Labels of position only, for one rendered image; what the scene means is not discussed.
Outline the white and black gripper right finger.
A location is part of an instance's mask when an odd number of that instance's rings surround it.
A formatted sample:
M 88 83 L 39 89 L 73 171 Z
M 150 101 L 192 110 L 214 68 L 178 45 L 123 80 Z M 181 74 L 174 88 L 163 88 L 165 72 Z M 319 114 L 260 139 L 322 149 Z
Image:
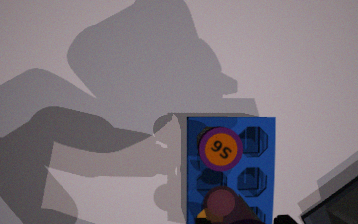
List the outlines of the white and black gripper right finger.
M 273 224 L 298 224 L 293 218 L 288 214 L 278 215 L 277 218 L 274 218 Z

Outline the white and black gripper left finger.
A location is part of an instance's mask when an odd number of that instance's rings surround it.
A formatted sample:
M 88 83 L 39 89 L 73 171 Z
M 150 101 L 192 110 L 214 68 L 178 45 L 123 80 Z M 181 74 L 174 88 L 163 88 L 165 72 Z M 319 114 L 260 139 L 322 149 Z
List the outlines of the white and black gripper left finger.
M 212 224 L 207 218 L 196 218 L 196 224 Z

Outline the blue tube rack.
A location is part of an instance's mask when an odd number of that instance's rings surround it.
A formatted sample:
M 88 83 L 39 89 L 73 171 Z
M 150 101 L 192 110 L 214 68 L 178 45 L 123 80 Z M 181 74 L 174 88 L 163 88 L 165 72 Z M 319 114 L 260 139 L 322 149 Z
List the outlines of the blue tube rack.
M 272 224 L 275 121 L 276 117 L 187 117 L 186 224 L 196 224 L 196 216 L 203 210 L 204 195 L 217 185 L 233 188 L 262 222 Z M 208 168 L 198 154 L 197 135 L 205 127 L 216 126 L 236 132 L 243 143 L 243 152 L 250 152 L 243 153 L 235 167 L 222 172 Z M 196 177 L 201 193 L 196 189 Z

